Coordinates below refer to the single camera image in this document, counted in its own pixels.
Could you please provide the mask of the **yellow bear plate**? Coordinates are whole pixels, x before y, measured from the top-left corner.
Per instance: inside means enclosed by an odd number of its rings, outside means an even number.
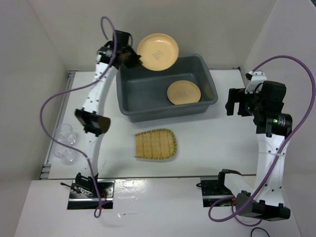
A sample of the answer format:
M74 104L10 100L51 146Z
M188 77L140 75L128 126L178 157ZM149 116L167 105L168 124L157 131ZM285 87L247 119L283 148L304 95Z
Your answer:
M170 68L178 59L177 42L166 34L151 34L138 45L142 66L151 71L163 71Z
M197 103L201 99L201 91L193 82L179 80L169 86L167 97L174 105Z

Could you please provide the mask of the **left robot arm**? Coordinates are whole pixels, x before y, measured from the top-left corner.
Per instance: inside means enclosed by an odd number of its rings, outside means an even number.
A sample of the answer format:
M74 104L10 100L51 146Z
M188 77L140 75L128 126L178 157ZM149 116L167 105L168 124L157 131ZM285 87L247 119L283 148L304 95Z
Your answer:
M132 36L116 30L113 39L97 51L95 76L87 98L75 117L82 124L84 135L83 152L88 165L82 167L75 177L75 184L87 197L98 193L98 157L104 134L108 132L111 120L104 116L105 100L110 85L121 65L135 68L142 64L140 55L132 49Z

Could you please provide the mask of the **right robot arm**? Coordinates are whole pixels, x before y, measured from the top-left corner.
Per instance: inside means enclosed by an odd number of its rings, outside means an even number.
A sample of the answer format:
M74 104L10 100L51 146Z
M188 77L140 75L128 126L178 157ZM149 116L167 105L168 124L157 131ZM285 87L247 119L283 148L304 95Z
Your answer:
M290 209L284 204L282 180L284 160L288 144L285 142L292 131L292 117L282 113L286 86L279 82L264 81L253 90L231 88L225 105L227 115L252 116L256 125L258 163L255 185L251 188L241 174L223 169L216 182L218 192L231 192L235 198L237 214L266 221L290 218Z

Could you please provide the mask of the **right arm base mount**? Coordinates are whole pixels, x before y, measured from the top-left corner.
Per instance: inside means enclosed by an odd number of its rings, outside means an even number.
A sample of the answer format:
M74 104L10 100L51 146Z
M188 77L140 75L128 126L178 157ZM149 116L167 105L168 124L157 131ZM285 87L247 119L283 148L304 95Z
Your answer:
M219 185L215 176L201 177L196 187L201 190L203 207L210 207L215 201L233 195L227 188Z

